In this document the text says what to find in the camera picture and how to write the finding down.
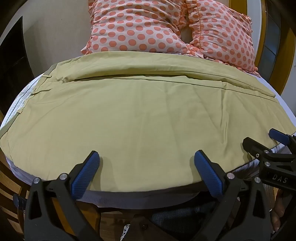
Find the pillowcase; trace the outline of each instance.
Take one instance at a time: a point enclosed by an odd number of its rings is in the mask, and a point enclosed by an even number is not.
[[[205,58],[210,57],[257,71],[251,38],[251,19],[213,0],[187,0],[193,41]]]
[[[194,53],[180,39],[187,25],[183,1],[91,0],[91,37],[81,52]]]

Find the wall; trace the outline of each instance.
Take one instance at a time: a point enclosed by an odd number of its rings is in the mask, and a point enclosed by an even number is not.
[[[80,56],[90,38],[87,0],[28,0],[4,30],[0,44],[22,15],[25,47],[35,77],[54,63]]]
[[[281,94],[294,115],[296,115],[296,50],[289,78]]]
[[[261,35],[262,10],[261,0],[247,0],[248,16],[252,19],[252,40],[255,53],[257,53]]]

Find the white bed sheet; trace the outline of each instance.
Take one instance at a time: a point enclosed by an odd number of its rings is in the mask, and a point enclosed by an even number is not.
[[[16,111],[21,108],[24,104],[24,101],[29,97],[30,92],[33,90],[34,86],[37,84],[37,81],[41,77],[38,76],[34,80],[32,80],[22,91],[21,93],[16,97],[14,102],[12,103],[10,109],[8,110],[3,123],[1,124],[0,129],[14,116]],[[278,99],[279,103],[281,106],[284,108],[286,111],[287,115],[289,116],[290,120],[292,123],[296,126],[296,117],[292,113],[292,111],[289,109],[285,101],[280,97],[280,95],[271,87],[270,84],[268,84],[263,78],[258,78],[258,81],[260,81],[262,84],[264,84],[267,88],[269,88],[272,92],[275,93],[276,98]],[[274,153],[290,153],[289,149],[282,145],[279,144],[275,148],[272,149]],[[31,185],[33,179],[35,178],[33,175],[30,175],[23,170],[17,168],[14,163],[9,160],[8,158],[7,162],[11,168],[11,171],[13,174],[22,180],[23,182]],[[258,167],[259,167],[259,160],[255,159],[244,166],[236,169],[234,172],[236,172],[241,178],[247,177],[247,176],[252,176],[258,172]],[[158,208],[161,207],[162,205],[159,204],[159,198],[166,200],[165,203],[166,205],[164,206],[169,206],[170,202],[168,200],[175,200],[175,203],[171,203],[171,205],[176,205],[179,203],[183,203],[185,201],[188,201],[195,197],[196,194],[189,194],[189,195],[179,195],[178,198],[176,199],[176,195],[169,196],[170,194],[164,193],[163,197],[157,197],[153,199],[152,196],[149,197],[149,203],[150,205],[147,206],[147,199],[141,198],[141,197],[131,197],[131,196],[120,196],[120,193],[118,193],[119,196],[113,196],[109,193],[102,193],[102,192],[93,192],[93,191],[86,191],[85,195],[81,199],[81,201],[84,202],[90,202],[94,203],[96,205],[103,205],[105,207],[118,207],[118,208],[127,208],[127,209],[146,209],[146,208]]]

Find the blue gripper pad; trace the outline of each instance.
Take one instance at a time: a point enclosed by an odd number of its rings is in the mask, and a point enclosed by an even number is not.
[[[220,198],[223,195],[223,183],[210,165],[210,160],[201,151],[194,155],[194,164],[205,182],[212,197]]]
[[[97,152],[93,152],[71,185],[71,196],[74,200],[82,198],[99,165],[100,156]]]
[[[278,141],[279,143],[287,146],[290,144],[290,138],[288,135],[280,132],[280,131],[277,131],[275,129],[270,129],[269,131],[269,137]]]

